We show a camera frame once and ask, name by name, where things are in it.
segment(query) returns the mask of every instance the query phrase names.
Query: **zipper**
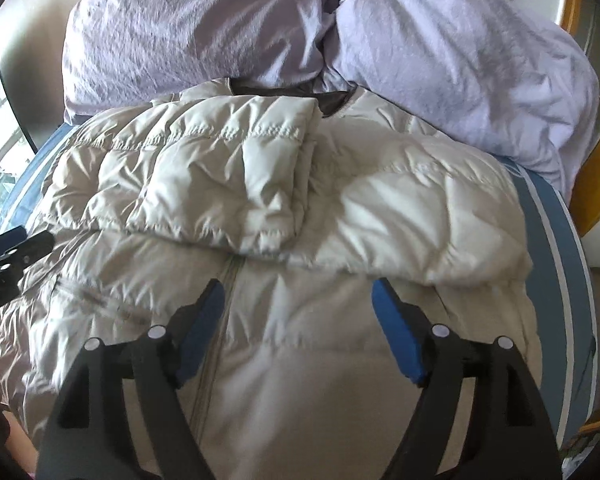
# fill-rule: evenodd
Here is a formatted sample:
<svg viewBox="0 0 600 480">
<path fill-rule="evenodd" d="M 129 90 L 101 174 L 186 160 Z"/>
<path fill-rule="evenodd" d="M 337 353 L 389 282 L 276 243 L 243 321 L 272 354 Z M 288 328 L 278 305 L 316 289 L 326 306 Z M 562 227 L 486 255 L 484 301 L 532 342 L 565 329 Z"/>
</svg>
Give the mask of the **zipper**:
<svg viewBox="0 0 600 480">
<path fill-rule="evenodd" d="M 218 363 L 222 352 L 222 343 L 224 342 L 224 335 L 229 323 L 229 310 L 234 294 L 235 280 L 243 264 L 244 257 L 237 255 L 232 256 L 227 263 L 226 271 L 222 274 L 222 278 L 220 278 L 222 286 L 224 286 L 224 312 L 218 323 L 216 334 L 206 349 L 205 358 L 199 371 L 200 383 L 198 385 L 193 409 L 191 410 L 191 415 L 189 417 L 191 433 L 198 443 L 200 443 L 204 431 L 206 415 L 211 402 L 213 382 L 216 377 L 216 370 L 218 370 Z"/>
</svg>

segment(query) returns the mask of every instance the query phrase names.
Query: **blue gripper pad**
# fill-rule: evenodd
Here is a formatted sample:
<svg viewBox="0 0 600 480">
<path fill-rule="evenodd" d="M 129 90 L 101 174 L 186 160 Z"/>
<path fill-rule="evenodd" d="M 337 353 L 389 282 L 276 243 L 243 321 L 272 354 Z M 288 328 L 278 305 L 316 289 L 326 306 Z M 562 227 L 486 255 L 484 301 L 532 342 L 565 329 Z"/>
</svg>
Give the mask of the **blue gripper pad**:
<svg viewBox="0 0 600 480">
<path fill-rule="evenodd" d="M 414 384 L 422 384 L 427 370 L 422 362 L 422 345 L 400 314 L 392 295 L 391 286 L 383 280 L 375 280 L 371 301 L 398 368 Z"/>
<path fill-rule="evenodd" d="M 178 387 L 198 373 L 223 310 L 224 287 L 216 282 L 180 347 L 180 368 L 175 374 Z"/>
</svg>

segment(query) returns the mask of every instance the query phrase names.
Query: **white stripe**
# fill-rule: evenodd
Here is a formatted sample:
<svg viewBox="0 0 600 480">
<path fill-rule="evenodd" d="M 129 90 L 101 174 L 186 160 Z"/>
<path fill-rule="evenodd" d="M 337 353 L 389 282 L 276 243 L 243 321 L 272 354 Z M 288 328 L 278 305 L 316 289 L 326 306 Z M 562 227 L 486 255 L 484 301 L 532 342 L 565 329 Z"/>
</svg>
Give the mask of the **white stripe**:
<svg viewBox="0 0 600 480">
<path fill-rule="evenodd" d="M 556 442 L 558 449 L 562 447 L 562 441 L 564 440 L 564 432 L 567 428 L 567 420 L 569 418 L 569 409 L 571 407 L 571 390 L 573 389 L 573 367 L 574 367 L 574 354 L 573 354 L 573 317 L 571 317 L 571 301 L 569 298 L 569 289 L 567 287 L 567 279 L 564 275 L 564 267 L 562 266 L 562 259 L 560 258 L 560 251 L 558 250 L 558 243 L 555 241 L 554 232 L 551 229 L 551 222 L 549 217 L 546 215 L 540 196 L 536 191 L 531 177 L 525 170 L 520 167 L 522 175 L 525 178 L 526 186 L 529 188 L 529 193 L 536 203 L 540 218 L 542 219 L 542 225 L 544 226 L 544 232 L 546 233 L 547 240 L 549 241 L 549 247 L 551 247 L 551 253 L 554 257 L 555 271 L 558 275 L 558 283 L 560 284 L 560 295 L 562 297 L 562 308 L 564 311 L 564 333 L 566 336 L 566 357 L 567 357 L 567 369 L 564 378 L 564 394 L 562 396 L 562 411 L 560 412 L 560 423 L 558 424 L 558 431 L 556 434 Z"/>
<path fill-rule="evenodd" d="M 38 167 L 36 168 L 36 171 L 34 171 L 33 175 L 31 175 L 30 179 L 27 181 L 27 183 L 24 185 L 24 187 L 20 191 L 20 194 L 18 195 L 16 201 L 13 203 L 13 205 L 9 209 L 9 212 L 4 216 L 2 225 L 0 225 L 0 234 L 2 234 L 3 232 L 6 231 L 7 225 L 9 225 L 11 218 L 13 217 L 13 215 L 16 212 L 16 209 L 20 205 L 20 201 L 24 198 L 27 191 L 31 188 L 33 182 L 38 177 L 38 175 L 40 174 L 42 169 L 46 166 L 46 164 L 49 162 L 49 160 L 51 160 L 51 158 L 56 156 L 56 153 L 58 151 L 60 151 L 60 148 L 62 148 L 64 146 L 64 143 L 69 138 L 69 136 L 73 134 L 74 131 L 75 131 L 75 128 L 72 128 L 71 130 L 69 130 L 69 132 L 62 138 L 62 140 L 60 140 L 56 144 L 56 146 L 46 155 L 45 160 L 38 165 Z"/>
<path fill-rule="evenodd" d="M 576 230 L 576 226 L 573 221 L 571 221 L 571 213 L 569 213 L 569 209 L 567 205 L 564 203 L 562 196 L 560 193 L 555 190 L 556 195 L 558 196 L 558 200 L 560 201 L 560 205 L 562 206 L 562 210 L 564 211 L 565 216 L 569 220 L 569 225 L 571 227 L 571 233 L 573 233 L 573 238 L 576 240 L 576 247 L 578 248 L 578 253 L 580 254 L 580 261 L 582 262 L 582 267 L 586 269 L 585 272 L 585 281 L 587 282 L 587 293 L 589 295 L 589 310 L 591 312 L 591 330 L 593 332 L 593 337 L 596 339 L 596 353 L 593 355 L 593 363 L 592 363 L 592 371 L 591 371 L 591 394 L 589 397 L 589 409 L 587 410 L 587 418 L 591 416 L 593 412 L 593 403 L 596 400 L 596 388 L 598 387 L 598 320 L 596 319 L 596 305 L 593 300 L 593 287 L 591 286 L 591 275 L 589 272 L 589 266 L 587 265 L 587 259 L 584 255 L 584 249 L 582 248 L 582 243 L 580 242 L 580 236 L 578 235 L 578 231 Z"/>
</svg>

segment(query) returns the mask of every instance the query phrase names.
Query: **bed sheet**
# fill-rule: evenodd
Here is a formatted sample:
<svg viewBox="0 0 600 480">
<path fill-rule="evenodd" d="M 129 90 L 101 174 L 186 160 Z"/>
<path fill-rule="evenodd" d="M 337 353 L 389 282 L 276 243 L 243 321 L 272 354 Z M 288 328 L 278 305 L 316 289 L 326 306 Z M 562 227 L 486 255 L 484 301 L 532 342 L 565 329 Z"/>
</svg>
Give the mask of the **bed sheet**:
<svg viewBox="0 0 600 480">
<path fill-rule="evenodd" d="M 74 128 L 63 124 L 17 182 L 0 213 L 0 233 L 26 226 L 48 168 Z M 512 175 L 525 213 L 534 268 L 526 292 L 542 343 L 540 391 L 560 445 L 592 411 L 598 375 L 596 316 L 589 267 L 560 194 L 539 175 L 499 158 Z"/>
</svg>

